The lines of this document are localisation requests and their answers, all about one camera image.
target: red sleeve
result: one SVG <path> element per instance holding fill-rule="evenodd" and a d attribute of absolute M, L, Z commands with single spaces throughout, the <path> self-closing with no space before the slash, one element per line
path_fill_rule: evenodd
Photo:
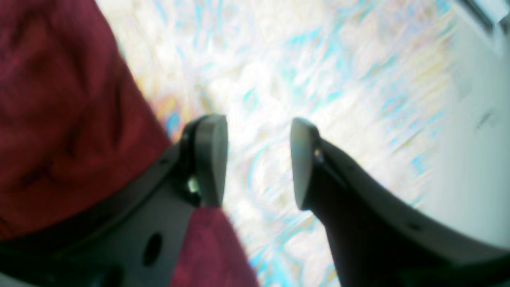
<path fill-rule="evenodd" d="M 0 240 L 116 192 L 169 145 L 94 0 L 0 2 Z"/>

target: blurry background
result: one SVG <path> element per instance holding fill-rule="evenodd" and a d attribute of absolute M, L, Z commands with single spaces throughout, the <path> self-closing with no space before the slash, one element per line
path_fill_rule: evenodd
<path fill-rule="evenodd" d="M 262 286 L 339 286 L 324 228 L 294 202 L 306 117 L 419 208 L 452 87 L 446 0 L 97 0 L 169 136 L 226 114 L 224 208 Z"/>

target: black plastic part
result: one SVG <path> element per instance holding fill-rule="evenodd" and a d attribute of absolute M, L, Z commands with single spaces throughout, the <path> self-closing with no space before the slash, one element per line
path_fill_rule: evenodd
<path fill-rule="evenodd" d="M 219 115 L 190 123 L 123 190 L 45 231 L 2 242 L 0 272 L 43 287 L 167 287 L 197 207 L 188 176 L 198 177 L 200 205 L 222 203 L 226 129 Z"/>
<path fill-rule="evenodd" d="M 296 202 L 324 224 L 342 286 L 487 286 L 510 278 L 510 253 L 400 201 L 304 119 L 293 122 L 291 153 Z"/>

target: small hole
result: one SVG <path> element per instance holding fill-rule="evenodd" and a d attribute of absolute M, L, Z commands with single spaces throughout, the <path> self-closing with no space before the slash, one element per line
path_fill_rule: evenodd
<path fill-rule="evenodd" d="M 408 223 L 407 226 L 414 231 L 421 231 L 421 227 L 416 223 Z"/>
<path fill-rule="evenodd" d="M 145 252 L 143 254 L 143 265 L 150 266 L 156 262 L 161 252 L 161 246 L 163 244 L 163 239 L 161 238 L 161 234 L 154 234 L 147 243 L 147 247 L 145 247 Z"/>

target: maroon cloth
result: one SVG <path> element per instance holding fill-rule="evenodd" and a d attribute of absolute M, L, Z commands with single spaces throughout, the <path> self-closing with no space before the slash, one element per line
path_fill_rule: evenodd
<path fill-rule="evenodd" d="M 0 0 L 0 240 L 61 222 L 170 145 L 94 0 Z M 173 286 L 253 286 L 221 209 L 198 209 Z"/>

